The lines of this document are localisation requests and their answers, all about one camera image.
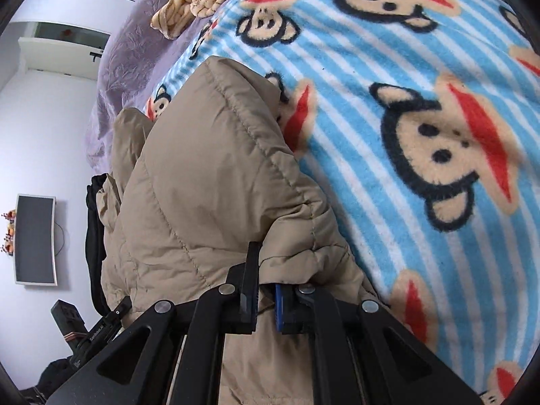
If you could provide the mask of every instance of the wall-mounted tv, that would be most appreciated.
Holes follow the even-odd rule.
[[[55,205],[50,196],[17,196],[15,283],[56,286]]]

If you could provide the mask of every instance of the purple bedsheet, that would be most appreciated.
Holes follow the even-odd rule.
[[[142,108],[205,19],[196,18],[174,41],[150,27],[150,19],[169,0],[138,0],[103,51],[97,99],[85,133],[86,158],[95,174],[109,172],[112,123],[125,107]]]

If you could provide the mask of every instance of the monkey ear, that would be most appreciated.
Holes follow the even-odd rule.
[[[422,98],[419,92],[409,88],[396,87],[387,83],[372,83],[369,93],[383,107],[389,107],[396,102]]]
[[[280,89],[281,94],[279,96],[279,101],[282,102],[283,104],[288,104],[289,103],[289,97],[285,93],[285,87],[283,86],[283,81],[281,79],[281,75],[279,73],[276,73],[276,72],[271,72],[271,73],[267,73],[265,75],[265,79],[268,82],[273,83],[274,85],[277,86],[277,88]]]
[[[499,11],[501,15],[504,17],[504,19],[508,22],[508,24],[510,24],[515,30],[517,30],[517,32],[521,36],[524,36],[525,38],[527,37],[527,33],[525,32],[525,29],[521,25],[519,18],[514,12],[506,9],[503,6],[499,6]]]
[[[154,121],[155,118],[156,118],[156,115],[155,115],[155,113],[154,113],[153,106],[154,106],[154,102],[152,101],[152,97],[150,97],[150,98],[148,99],[147,104],[146,104],[146,115],[147,115],[147,117],[148,117],[150,120],[152,120],[152,121]]]
[[[198,54],[199,54],[199,47],[197,47],[197,44],[195,44],[195,46],[193,47],[193,50],[191,50],[191,55],[188,59],[192,61],[193,59],[197,57]]]
[[[283,17],[283,22],[285,23],[285,31],[280,41],[283,44],[290,44],[300,35],[300,28],[289,17]]]
[[[473,214],[474,193],[467,188],[457,195],[440,200],[426,200],[426,214],[437,230],[451,232],[461,228]]]
[[[161,85],[160,88],[158,88],[158,92],[156,93],[156,99],[158,96],[161,96],[161,94],[164,94],[167,92],[167,89],[165,88],[165,85]]]
[[[251,17],[242,17],[238,21],[236,35],[242,35],[244,32],[249,30],[251,26]]]
[[[405,27],[408,27],[415,33],[429,33],[437,28],[438,23],[431,18],[421,15],[419,17],[410,17],[402,21]]]

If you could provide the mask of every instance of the white wall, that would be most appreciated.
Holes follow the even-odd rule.
[[[21,49],[17,40],[25,27],[26,23],[8,24],[0,36],[0,91],[18,69]]]
[[[83,132],[95,98],[94,81],[37,71],[17,74],[0,93],[0,213],[14,208],[18,193],[55,196],[65,232],[58,287],[16,285],[13,260],[0,253],[0,361],[18,388],[36,384],[48,363],[70,355],[50,313],[57,299],[76,305],[87,328],[99,318],[84,251],[92,171]],[[55,238],[59,246],[61,233]]]

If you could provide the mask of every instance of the bed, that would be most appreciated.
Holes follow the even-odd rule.
[[[138,0],[129,18],[105,47],[98,74],[96,104],[85,133],[88,163],[96,174],[110,170],[112,123],[124,107],[144,104],[154,86],[191,40],[204,19],[196,19],[175,41],[150,27],[149,19],[168,0]]]
[[[501,403],[540,341],[540,58],[519,13],[508,0],[227,0],[196,21],[183,53],[133,64],[137,86],[117,74],[125,98],[87,135],[93,167],[110,167],[120,109],[159,124],[209,56],[246,65],[280,89],[283,138],[380,299]]]

